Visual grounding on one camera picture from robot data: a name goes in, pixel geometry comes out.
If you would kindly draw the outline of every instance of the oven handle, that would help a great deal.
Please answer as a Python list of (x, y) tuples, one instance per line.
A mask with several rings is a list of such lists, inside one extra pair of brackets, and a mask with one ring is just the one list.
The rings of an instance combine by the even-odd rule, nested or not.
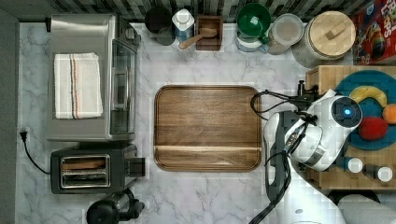
[[(111, 98), (112, 98), (112, 104), (111, 104), (111, 110), (119, 110), (122, 109), (123, 111), (129, 111), (129, 67), (126, 67), (125, 70), (123, 70), (122, 73), (117, 72), (115, 68), (112, 68), (112, 73), (113, 73), (113, 80), (112, 80), (112, 91), (111, 91)], [(118, 81), (120, 78), (120, 75), (125, 75), (125, 88), (124, 88), (124, 97), (123, 97), (123, 102), (120, 104), (118, 102)]]

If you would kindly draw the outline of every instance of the power cord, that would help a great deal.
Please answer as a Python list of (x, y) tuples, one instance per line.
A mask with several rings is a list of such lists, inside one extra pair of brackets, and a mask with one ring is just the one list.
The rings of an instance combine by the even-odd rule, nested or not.
[[(263, 219), (265, 219), (268, 216), (268, 214), (270, 214), (270, 212), (272, 210), (274, 210), (276, 205), (280, 202), (280, 200), (282, 200), (283, 196), (285, 195), (285, 192), (288, 189), (288, 187), (290, 185), (290, 181), (291, 181), (291, 169), (289, 166), (288, 159), (290, 159), (290, 154), (297, 148), (298, 145), (300, 145), (301, 141), (305, 137), (305, 131), (306, 131), (309, 123), (310, 123), (310, 121), (306, 121), (305, 123), (300, 125), (298, 128), (296, 128), (294, 130), (294, 132), (290, 135), (290, 137), (285, 145), (285, 148), (281, 152), (277, 152), (276, 154), (272, 155), (265, 162), (264, 168), (267, 169), (268, 162), (270, 160), (272, 160), (273, 158), (275, 158), (276, 156), (280, 155), (282, 157), (283, 166), (285, 168), (286, 180), (285, 180), (285, 183), (283, 184), (282, 188), (280, 189), (279, 193), (276, 195), (276, 198), (273, 201), (271, 201), (270, 204), (264, 210), (262, 210), (257, 216), (255, 216), (253, 219), (251, 219), (249, 224), (259, 224)], [(263, 137), (262, 139), (264, 141), (265, 150), (267, 150), (265, 138)]]
[[(256, 104), (257, 99), (259, 99), (263, 95), (274, 96), (274, 97), (279, 98), (279, 99), (281, 99), (283, 101), (278, 103), (278, 104), (276, 104), (276, 105), (271, 106), (269, 109), (258, 110), (256, 108), (255, 104)], [(303, 103), (303, 104), (306, 104), (306, 105), (310, 105), (310, 104), (313, 103), (313, 101), (303, 100), (301, 96), (288, 96), (288, 95), (277, 93), (277, 92), (274, 92), (274, 91), (265, 90), (265, 91), (261, 91), (261, 92), (258, 92), (256, 94), (254, 94), (254, 96), (250, 100), (250, 107), (257, 114), (257, 116), (259, 116), (261, 119), (268, 120), (267, 118), (263, 117), (262, 114), (274, 109), (275, 107), (277, 107), (279, 105), (283, 105), (285, 103), (290, 103), (290, 104), (294, 104), (294, 105), (297, 105), (299, 103)]]
[[(282, 99), (284, 101), (271, 106), (269, 109), (260, 111), (260, 110), (256, 109), (256, 107), (254, 105), (256, 103), (256, 100), (259, 97), (262, 97), (263, 95), (275, 96), (275, 97)], [(293, 96), (288, 96), (288, 95), (280, 94), (277, 92), (265, 90), (262, 92), (258, 92), (253, 96), (253, 98), (250, 100), (250, 107), (257, 114), (257, 116), (259, 116), (261, 119), (268, 120), (267, 118), (262, 116), (262, 113), (268, 112), (268, 111), (274, 109), (275, 107), (285, 104), (285, 103), (293, 104), (293, 103), (298, 103), (298, 102), (305, 103), (305, 104), (312, 104), (311, 101), (298, 99), (298, 96), (293, 97)], [(286, 190), (288, 189), (288, 187), (290, 185), (290, 181), (291, 181), (291, 169), (290, 169), (289, 161), (288, 161), (288, 159), (290, 159), (290, 154), (294, 152), (294, 150), (297, 148), (297, 146), (300, 145), (303, 138), (305, 138), (305, 131), (308, 128), (308, 125), (313, 124), (316, 126), (315, 121), (318, 118), (317, 116), (312, 116), (310, 114), (307, 114), (305, 112), (300, 112), (300, 111), (294, 111), (294, 113), (296, 113), (297, 115), (300, 115), (302, 120), (304, 121), (304, 123), (301, 124), (298, 128), (296, 128), (294, 130), (294, 132), (289, 136), (289, 139), (286, 141), (284, 149), (281, 152), (277, 152), (276, 154), (272, 155), (270, 158), (267, 159), (267, 161), (264, 164), (264, 168), (267, 169), (267, 165), (270, 160), (272, 160), (276, 156), (281, 156), (282, 163), (285, 168), (286, 180), (285, 180), (282, 188), (280, 189), (279, 193), (276, 195), (276, 198), (273, 201), (271, 201), (270, 204), (264, 210), (262, 210), (257, 216), (255, 216), (249, 222), (249, 224), (259, 224), (263, 219), (265, 219), (268, 216), (268, 214), (270, 214), (270, 212), (276, 207), (276, 205), (280, 202), (280, 200), (282, 200), (283, 196), (285, 195)], [(263, 137), (262, 139), (264, 142), (265, 151), (267, 151), (267, 145), (266, 145), (265, 138)]]
[(37, 169), (39, 169), (42, 173), (44, 173), (44, 174), (46, 174), (46, 175), (50, 175), (50, 172), (44, 171), (41, 167), (39, 167), (39, 166), (37, 165), (37, 163), (35, 163), (35, 161), (34, 161), (34, 160), (32, 159), (32, 157), (30, 156), (30, 153), (29, 153), (29, 151), (27, 150), (27, 146), (26, 146), (27, 132), (26, 132), (25, 130), (22, 130), (22, 132), (20, 132), (20, 135), (21, 135), (21, 139), (22, 139), (22, 142), (23, 142), (23, 146), (24, 146), (26, 155), (27, 155), (27, 157), (29, 158), (29, 160), (30, 160), (30, 161), (32, 162), (32, 164), (33, 164), (35, 167), (37, 167)]

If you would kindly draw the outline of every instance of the white marble surface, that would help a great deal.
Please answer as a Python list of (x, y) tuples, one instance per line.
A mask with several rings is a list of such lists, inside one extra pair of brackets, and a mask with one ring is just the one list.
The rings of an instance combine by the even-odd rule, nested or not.
[[(263, 188), (263, 163), (249, 173), (165, 172), (153, 159), (154, 96), (167, 84), (249, 85), (294, 94), (299, 79), (308, 70), (294, 61), (291, 51), (272, 56), (260, 51), (239, 51), (234, 42), (235, 25), (227, 24), (221, 50), (181, 51), (175, 41), (161, 46), (149, 38), (144, 25), (134, 24), (142, 35), (137, 73), (136, 139), (139, 155), (148, 158), (147, 176), (132, 187), (135, 197), (146, 204), (130, 223), (248, 223), (268, 203)], [(19, 127), (29, 127), (28, 147), (46, 170), (50, 153), (64, 147), (46, 140), (49, 40), (44, 23), (21, 24)], [(340, 63), (351, 63), (350, 55)], [(265, 105), (277, 101), (264, 97)], [(291, 109), (284, 105), (277, 110)], [(50, 178), (28, 161), (18, 142), (16, 222), (84, 223), (91, 203), (103, 195), (54, 195)], [(276, 223), (271, 214), (264, 223)]]

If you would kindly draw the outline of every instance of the colorful plate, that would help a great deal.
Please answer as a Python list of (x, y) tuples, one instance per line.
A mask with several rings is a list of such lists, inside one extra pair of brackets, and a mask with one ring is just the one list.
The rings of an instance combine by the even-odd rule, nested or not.
[[(383, 91), (388, 97), (388, 104), (396, 104), (396, 80), (382, 72), (374, 70), (360, 71), (349, 75), (335, 88), (345, 96), (359, 86), (374, 86)], [(383, 108), (372, 98), (360, 102), (363, 117), (382, 118)], [(350, 145), (364, 150), (378, 150), (388, 147), (396, 141), (396, 125), (389, 125), (387, 134), (378, 140), (367, 141), (359, 136), (358, 129), (350, 134)]]

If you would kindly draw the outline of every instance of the jar with wooden lid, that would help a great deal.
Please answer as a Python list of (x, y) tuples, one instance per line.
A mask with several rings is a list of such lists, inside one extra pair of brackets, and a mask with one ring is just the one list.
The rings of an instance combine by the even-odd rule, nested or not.
[(303, 38), (291, 49), (300, 65), (313, 68), (344, 57), (355, 37), (355, 25), (347, 15), (328, 11), (305, 26)]

